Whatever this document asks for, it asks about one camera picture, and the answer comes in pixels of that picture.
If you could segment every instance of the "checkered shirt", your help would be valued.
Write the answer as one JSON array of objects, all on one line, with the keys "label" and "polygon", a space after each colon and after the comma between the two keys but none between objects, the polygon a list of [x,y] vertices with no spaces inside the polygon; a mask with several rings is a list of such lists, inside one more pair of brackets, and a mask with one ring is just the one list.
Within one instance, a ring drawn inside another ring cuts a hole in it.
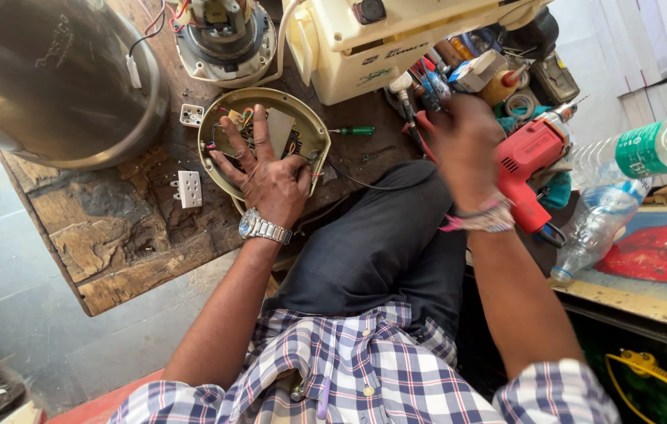
[{"label": "checkered shirt", "polygon": [[[228,391],[151,382],[110,423],[317,422],[326,377],[328,422],[618,422],[595,375],[573,359],[530,365],[491,405],[454,371],[456,346],[431,319],[410,336],[410,307],[387,303],[355,317],[269,311],[255,325]],[[290,393],[301,384],[302,398]]]}]

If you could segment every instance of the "man's left hand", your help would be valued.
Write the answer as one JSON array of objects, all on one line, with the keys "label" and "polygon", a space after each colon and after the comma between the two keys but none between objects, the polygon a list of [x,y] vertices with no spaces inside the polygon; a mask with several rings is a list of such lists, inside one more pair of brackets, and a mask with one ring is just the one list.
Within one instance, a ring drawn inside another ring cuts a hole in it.
[{"label": "man's left hand", "polygon": [[[300,217],[305,201],[310,197],[310,165],[300,155],[290,155],[282,160],[273,156],[268,136],[266,109],[255,105],[253,112],[253,135],[255,155],[244,142],[236,125],[228,116],[221,118],[221,127],[229,138],[242,171],[236,169],[223,153],[211,150],[211,157],[226,176],[244,193],[244,204],[254,207],[261,217],[277,226],[291,229]],[[294,172],[299,170],[299,178]]]}]

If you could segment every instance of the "man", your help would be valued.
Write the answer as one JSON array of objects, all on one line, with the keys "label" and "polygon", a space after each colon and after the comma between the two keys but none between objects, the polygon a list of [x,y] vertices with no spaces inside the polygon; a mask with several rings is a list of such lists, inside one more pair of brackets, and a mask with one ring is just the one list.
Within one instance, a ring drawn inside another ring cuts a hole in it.
[{"label": "man", "polygon": [[[311,237],[260,318],[281,243],[249,238],[164,381],[136,390],[111,421],[617,422],[532,257],[513,230],[498,231],[513,226],[494,186],[502,130],[475,97],[454,97],[448,108],[453,118],[443,116],[436,140],[441,177],[427,161],[388,170],[376,184],[385,190],[369,188]],[[275,160],[263,106],[254,117],[257,159],[221,119],[246,174],[219,152],[211,157],[248,207],[291,228],[310,169],[297,155]],[[399,186],[411,187],[388,189]],[[459,227],[477,229],[438,230],[452,202]],[[493,406],[454,370],[468,243],[510,379]]]}]

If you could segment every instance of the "green screwdriver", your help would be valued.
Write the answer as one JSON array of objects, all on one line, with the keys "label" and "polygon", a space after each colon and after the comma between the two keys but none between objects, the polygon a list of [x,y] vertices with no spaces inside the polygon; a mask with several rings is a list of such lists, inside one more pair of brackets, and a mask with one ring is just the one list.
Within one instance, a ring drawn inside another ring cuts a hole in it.
[{"label": "green screwdriver", "polygon": [[375,127],[341,127],[337,130],[328,130],[329,133],[340,133],[343,136],[371,136],[376,132]]}]

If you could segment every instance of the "wristwatch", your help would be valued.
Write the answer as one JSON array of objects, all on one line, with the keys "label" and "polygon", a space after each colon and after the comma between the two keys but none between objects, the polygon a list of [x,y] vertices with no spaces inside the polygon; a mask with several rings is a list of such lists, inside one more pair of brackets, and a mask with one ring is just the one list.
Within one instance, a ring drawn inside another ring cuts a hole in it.
[{"label": "wristwatch", "polygon": [[291,240],[291,231],[261,218],[257,209],[253,207],[247,209],[242,216],[242,220],[239,221],[239,236],[244,239],[265,237],[282,245],[288,245],[289,240]]}]

